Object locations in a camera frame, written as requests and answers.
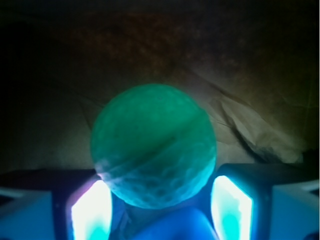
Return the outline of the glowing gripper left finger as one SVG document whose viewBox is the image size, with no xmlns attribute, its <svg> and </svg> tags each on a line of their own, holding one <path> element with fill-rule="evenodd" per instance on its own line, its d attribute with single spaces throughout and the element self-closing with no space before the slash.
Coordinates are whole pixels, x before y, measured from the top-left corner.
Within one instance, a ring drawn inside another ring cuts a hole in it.
<svg viewBox="0 0 320 240">
<path fill-rule="evenodd" d="M 2 240 L 107 240 L 111 225 L 112 194 L 94 169 L 0 176 Z"/>
</svg>

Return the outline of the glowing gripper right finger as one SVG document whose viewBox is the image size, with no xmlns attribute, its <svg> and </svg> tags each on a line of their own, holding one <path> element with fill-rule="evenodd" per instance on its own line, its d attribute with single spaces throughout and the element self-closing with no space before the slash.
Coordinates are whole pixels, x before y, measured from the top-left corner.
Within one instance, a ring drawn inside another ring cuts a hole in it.
<svg viewBox="0 0 320 240">
<path fill-rule="evenodd" d="M 317 240 L 319 167 L 226 163 L 215 175 L 211 216 L 221 240 Z"/>
</svg>

